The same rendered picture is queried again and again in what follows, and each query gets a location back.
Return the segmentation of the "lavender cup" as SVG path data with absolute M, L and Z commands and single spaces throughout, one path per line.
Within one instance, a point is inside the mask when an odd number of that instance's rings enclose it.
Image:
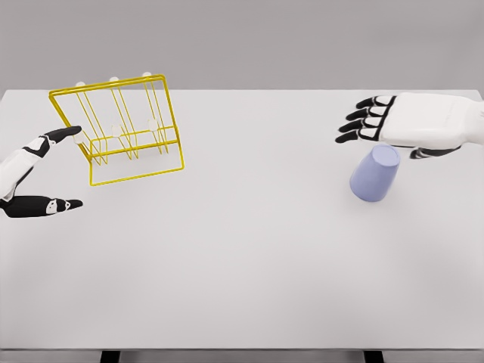
M 374 146 L 355 168 L 349 180 L 351 191 L 364 201 L 381 201 L 389 192 L 399 165 L 400 155 L 393 146 Z

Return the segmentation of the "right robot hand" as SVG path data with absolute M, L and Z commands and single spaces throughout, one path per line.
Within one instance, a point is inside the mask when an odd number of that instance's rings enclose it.
M 441 157 L 473 143 L 473 108 L 458 95 L 403 92 L 359 101 L 335 142 L 358 139 L 411 148 L 411 159 Z

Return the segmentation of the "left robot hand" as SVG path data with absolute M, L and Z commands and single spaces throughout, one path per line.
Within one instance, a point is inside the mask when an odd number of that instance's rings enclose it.
M 0 210 L 4 211 L 7 217 L 25 219 L 52 216 L 83 206 L 81 200 L 16 194 L 17 186 L 54 145 L 81 131 L 81 126 L 69 126 L 46 132 L 13 151 L 0 162 Z

